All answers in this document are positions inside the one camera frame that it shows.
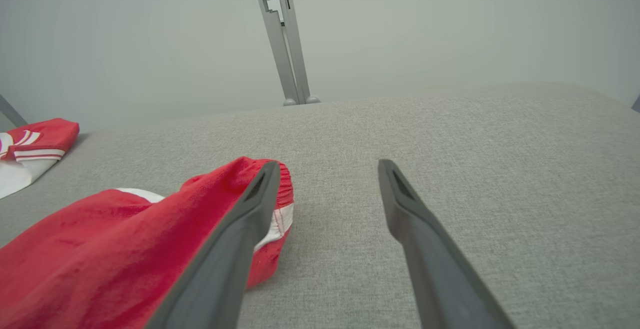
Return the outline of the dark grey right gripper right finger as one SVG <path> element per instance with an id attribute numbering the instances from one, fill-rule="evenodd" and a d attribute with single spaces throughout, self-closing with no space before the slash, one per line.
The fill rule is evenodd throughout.
<path id="1" fill-rule="evenodd" d="M 512 329 L 514 324 L 400 168 L 378 162 L 391 235 L 402 245 L 423 329 Z"/>

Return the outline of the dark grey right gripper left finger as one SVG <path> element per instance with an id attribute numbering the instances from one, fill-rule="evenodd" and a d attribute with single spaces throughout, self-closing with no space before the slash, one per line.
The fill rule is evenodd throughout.
<path id="1" fill-rule="evenodd" d="M 254 249 L 267 236 L 281 182 L 266 162 L 172 286 L 147 329 L 235 329 Z"/>

